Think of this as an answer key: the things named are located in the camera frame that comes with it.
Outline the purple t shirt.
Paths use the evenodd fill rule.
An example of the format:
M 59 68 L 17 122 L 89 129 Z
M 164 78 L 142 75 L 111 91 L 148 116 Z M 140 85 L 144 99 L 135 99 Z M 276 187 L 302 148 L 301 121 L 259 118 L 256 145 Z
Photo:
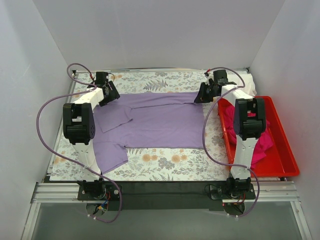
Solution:
M 123 94 L 93 111 L 93 149 L 107 173 L 128 162 L 128 148 L 202 149 L 203 107 L 196 92 Z

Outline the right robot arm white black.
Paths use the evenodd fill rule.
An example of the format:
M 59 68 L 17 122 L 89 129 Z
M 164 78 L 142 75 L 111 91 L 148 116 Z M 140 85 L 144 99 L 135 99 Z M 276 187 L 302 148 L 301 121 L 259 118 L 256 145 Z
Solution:
M 233 130 L 236 136 L 235 157 L 229 163 L 229 177 L 209 187 L 214 197 L 242 198 L 254 192 L 251 177 L 255 175 L 251 165 L 253 154 L 262 133 L 267 128 L 265 102 L 243 91 L 246 84 L 238 85 L 228 80 L 226 67 L 208 69 L 206 81 L 200 84 L 195 103 L 210 103 L 217 98 L 228 101 L 234 107 Z

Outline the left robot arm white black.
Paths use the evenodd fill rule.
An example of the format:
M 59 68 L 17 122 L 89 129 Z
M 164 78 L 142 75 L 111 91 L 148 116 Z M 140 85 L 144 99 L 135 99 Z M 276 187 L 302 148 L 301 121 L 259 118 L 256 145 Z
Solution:
M 94 153 L 93 139 L 96 134 L 94 109 L 103 107 L 120 98 L 114 85 L 109 80 L 109 73 L 98 71 L 89 92 L 73 103 L 63 105 L 63 135 L 75 149 L 78 162 L 84 167 L 82 180 L 78 184 L 83 188 L 83 193 L 95 200 L 106 196 L 107 190 L 100 177 L 102 174 Z

